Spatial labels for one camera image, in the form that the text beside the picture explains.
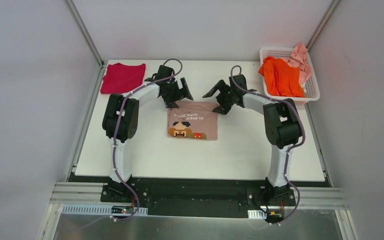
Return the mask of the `dusty pink graphic t-shirt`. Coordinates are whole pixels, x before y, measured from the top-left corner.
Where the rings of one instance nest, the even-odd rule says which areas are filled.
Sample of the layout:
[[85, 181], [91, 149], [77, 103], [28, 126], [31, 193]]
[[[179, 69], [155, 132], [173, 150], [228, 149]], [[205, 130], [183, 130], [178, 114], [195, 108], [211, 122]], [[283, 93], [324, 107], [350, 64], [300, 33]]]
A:
[[167, 110], [167, 134], [171, 138], [216, 141], [218, 116], [213, 110], [217, 103], [177, 101], [177, 108]]

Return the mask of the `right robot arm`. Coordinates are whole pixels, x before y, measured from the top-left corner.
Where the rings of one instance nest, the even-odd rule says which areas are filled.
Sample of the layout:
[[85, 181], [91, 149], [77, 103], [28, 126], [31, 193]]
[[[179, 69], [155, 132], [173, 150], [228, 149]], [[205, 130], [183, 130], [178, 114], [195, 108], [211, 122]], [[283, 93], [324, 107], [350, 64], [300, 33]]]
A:
[[269, 188], [264, 190], [264, 200], [276, 205], [284, 198], [281, 188], [288, 188], [288, 168], [293, 149], [305, 139], [304, 127], [295, 102], [290, 99], [270, 98], [255, 89], [248, 89], [242, 74], [229, 77], [229, 84], [219, 80], [204, 98], [215, 96], [218, 106], [215, 113], [226, 115], [234, 105], [253, 110], [264, 117], [266, 138], [272, 145], [271, 163], [266, 178]]

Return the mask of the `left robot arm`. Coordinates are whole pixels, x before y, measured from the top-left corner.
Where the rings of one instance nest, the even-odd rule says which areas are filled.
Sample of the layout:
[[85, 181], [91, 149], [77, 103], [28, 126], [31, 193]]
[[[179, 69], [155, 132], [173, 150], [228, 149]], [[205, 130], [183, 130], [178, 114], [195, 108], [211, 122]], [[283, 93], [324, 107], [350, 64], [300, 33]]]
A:
[[122, 182], [132, 176], [132, 160], [128, 150], [139, 125], [139, 110], [149, 101], [162, 98], [167, 109], [178, 108], [177, 102], [183, 99], [193, 100], [187, 80], [179, 80], [173, 68], [160, 65], [157, 73], [144, 80], [144, 83], [126, 94], [112, 93], [107, 102], [102, 120], [102, 128], [111, 143], [112, 181], [119, 183], [113, 195], [120, 202], [132, 198], [133, 189]]

